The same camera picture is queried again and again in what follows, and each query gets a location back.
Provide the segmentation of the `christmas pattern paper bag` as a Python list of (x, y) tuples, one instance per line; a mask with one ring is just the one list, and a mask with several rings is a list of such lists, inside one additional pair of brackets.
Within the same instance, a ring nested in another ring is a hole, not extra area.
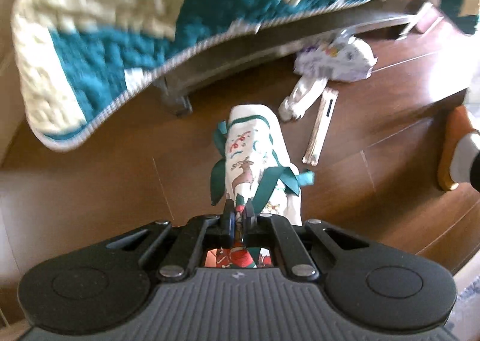
[(280, 215), (300, 226), (301, 188), (314, 183), (314, 174), (301, 172), (290, 160), (277, 116), (267, 106), (234, 106), (227, 121), (213, 134), (220, 160), (210, 175), (213, 205), (221, 199), (234, 204), (236, 233), (251, 201), (255, 214)]

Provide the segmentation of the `orange slipper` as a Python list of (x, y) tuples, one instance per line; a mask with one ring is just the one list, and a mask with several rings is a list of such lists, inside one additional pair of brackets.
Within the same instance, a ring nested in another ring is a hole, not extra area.
[(479, 120), (466, 106), (458, 106), (448, 115), (442, 148), (439, 186), (453, 191), (460, 184), (469, 184), (479, 192)]

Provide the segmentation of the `crumpled beige paper wrapper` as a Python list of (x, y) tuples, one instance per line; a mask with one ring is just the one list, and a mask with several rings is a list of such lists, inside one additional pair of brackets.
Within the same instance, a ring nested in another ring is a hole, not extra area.
[(327, 78), (302, 76), (296, 83), (291, 94), (283, 100), (278, 108), (281, 121), (289, 122), (302, 119), (305, 112), (323, 93), (327, 83)]

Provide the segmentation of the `teal cream quilt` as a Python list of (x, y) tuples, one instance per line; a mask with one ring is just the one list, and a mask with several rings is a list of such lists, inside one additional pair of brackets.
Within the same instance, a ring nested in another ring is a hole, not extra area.
[[(26, 119), (53, 150), (78, 147), (155, 79), (260, 28), (372, 0), (16, 0), (11, 29)], [(479, 0), (440, 0), (466, 33)]]

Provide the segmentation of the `white purple snack bag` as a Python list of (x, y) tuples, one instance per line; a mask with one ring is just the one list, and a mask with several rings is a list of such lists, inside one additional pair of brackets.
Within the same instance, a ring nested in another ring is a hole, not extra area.
[(377, 58), (367, 42), (341, 34), (331, 42), (320, 41), (299, 51), (294, 73), (352, 83), (368, 79), (376, 63)]

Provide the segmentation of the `brown toothpaste box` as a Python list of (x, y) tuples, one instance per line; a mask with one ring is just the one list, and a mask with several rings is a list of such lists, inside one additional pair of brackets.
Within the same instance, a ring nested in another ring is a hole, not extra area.
[(303, 156), (303, 164), (315, 167), (320, 159), (320, 154), (326, 141), (327, 132), (333, 117), (338, 91), (326, 87), (320, 96), (320, 106), (316, 121), (312, 128), (312, 134)]

